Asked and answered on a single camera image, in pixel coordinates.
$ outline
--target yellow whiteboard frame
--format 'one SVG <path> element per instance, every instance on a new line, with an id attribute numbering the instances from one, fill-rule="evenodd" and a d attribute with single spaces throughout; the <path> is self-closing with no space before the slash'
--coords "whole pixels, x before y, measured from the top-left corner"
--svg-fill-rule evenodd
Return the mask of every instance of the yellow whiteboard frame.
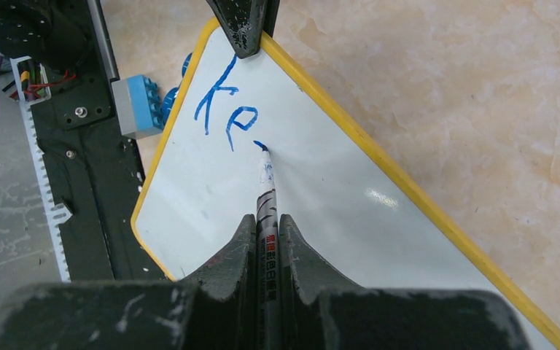
<path id="1" fill-rule="evenodd" d="M 198 38 L 192 53 L 190 64 L 177 94 L 174 108 L 162 134 L 162 139 L 153 157 L 149 176 L 144 182 L 141 195 L 136 202 L 130 224 L 136 239 L 149 253 L 155 263 L 173 281 L 176 279 L 161 261 L 147 247 L 136 230 L 136 219 L 139 217 L 143 201 L 147 195 L 149 184 L 155 175 L 168 136 L 173 130 L 179 110 L 182 107 L 186 92 L 190 87 L 198 62 L 203 55 L 211 34 L 219 27 L 218 20 L 212 18 Z M 478 248 L 473 241 L 462 232 L 460 227 L 428 195 L 409 177 L 401 167 L 329 96 L 323 88 L 304 71 L 272 38 L 262 34 L 261 50 L 265 51 L 295 83 L 307 93 L 313 101 L 332 118 L 344 133 L 402 190 L 411 201 L 432 221 L 435 226 L 456 246 L 462 254 L 558 349 L 560 349 L 560 329 L 542 312 L 523 291 L 505 274 L 490 258 Z"/>

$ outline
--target black clamp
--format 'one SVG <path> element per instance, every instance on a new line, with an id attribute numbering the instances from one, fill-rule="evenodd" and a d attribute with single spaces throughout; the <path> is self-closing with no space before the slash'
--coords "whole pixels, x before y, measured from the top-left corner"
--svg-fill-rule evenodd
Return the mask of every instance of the black clamp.
<path id="1" fill-rule="evenodd" d="M 259 52 L 263 31 L 273 35 L 280 0 L 207 0 L 239 58 Z"/>

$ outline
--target marble floor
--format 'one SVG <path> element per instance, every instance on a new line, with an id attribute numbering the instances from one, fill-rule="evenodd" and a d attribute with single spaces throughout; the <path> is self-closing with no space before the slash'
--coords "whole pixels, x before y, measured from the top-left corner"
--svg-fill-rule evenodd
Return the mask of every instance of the marble floor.
<path id="1" fill-rule="evenodd" d="M 166 90 L 213 16 L 102 5 L 121 76 Z M 560 326 L 560 1 L 284 0 L 274 39 Z"/>

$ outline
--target blue marker writing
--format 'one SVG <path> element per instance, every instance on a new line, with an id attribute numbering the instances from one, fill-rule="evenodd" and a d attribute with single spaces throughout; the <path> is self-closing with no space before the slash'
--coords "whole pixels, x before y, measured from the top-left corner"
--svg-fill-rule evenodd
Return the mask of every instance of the blue marker writing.
<path id="1" fill-rule="evenodd" d="M 237 117 L 243 112 L 254 113 L 254 116 L 252 117 L 252 119 L 250 119 L 250 121 L 248 123 L 246 123 L 246 125 L 241 124 L 240 122 L 238 122 L 236 120 Z M 226 125 L 226 136 L 228 136 L 228 143 L 230 144 L 230 150 L 231 151 L 235 152 L 235 150 L 233 149 L 233 138 L 230 136 L 230 127 L 233 126 L 233 125 L 237 125 L 241 130 L 248 131 L 248 129 L 250 129 L 254 125 L 254 122 L 257 121 L 258 116 L 259 116 L 259 111 L 257 111 L 257 109 L 254 108 L 254 107 L 248 107 L 248 106 L 241 106 L 241 107 L 237 108 L 230 115 L 230 118 L 228 118 L 228 124 Z"/>
<path id="2" fill-rule="evenodd" d="M 220 86 L 226 80 L 226 78 L 228 77 L 228 74 L 230 73 L 230 71 L 235 66 L 236 61 L 237 61 L 237 55 L 234 55 L 232 61 L 228 64 L 228 66 L 224 70 L 224 73 L 222 73 L 222 76 L 218 79 L 218 81 L 214 84 L 214 86 L 211 87 L 211 89 L 205 95 L 205 97 L 203 97 L 201 102 L 198 104 L 198 107 L 196 107 L 196 112 L 194 113 L 194 120 L 198 120 L 198 114 L 201 112 L 201 109 L 203 108 L 203 106 L 206 105 L 206 110 L 205 110 L 205 135 L 209 135 L 209 109 L 211 108 L 211 100 L 214 99 L 214 94 L 216 93 L 216 91 L 219 91 L 219 90 L 230 91 L 231 95 L 234 95 L 236 92 L 239 91 L 239 89 L 237 87 L 234 87 L 234 86 Z"/>

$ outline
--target bolt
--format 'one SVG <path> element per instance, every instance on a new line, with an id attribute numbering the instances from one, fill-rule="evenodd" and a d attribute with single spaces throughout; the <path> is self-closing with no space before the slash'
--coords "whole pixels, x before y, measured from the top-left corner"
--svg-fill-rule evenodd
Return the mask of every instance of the bolt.
<path id="1" fill-rule="evenodd" d="M 76 109 L 74 110 L 74 114 L 78 118 L 87 117 L 87 109 L 85 107 L 76 107 Z"/>

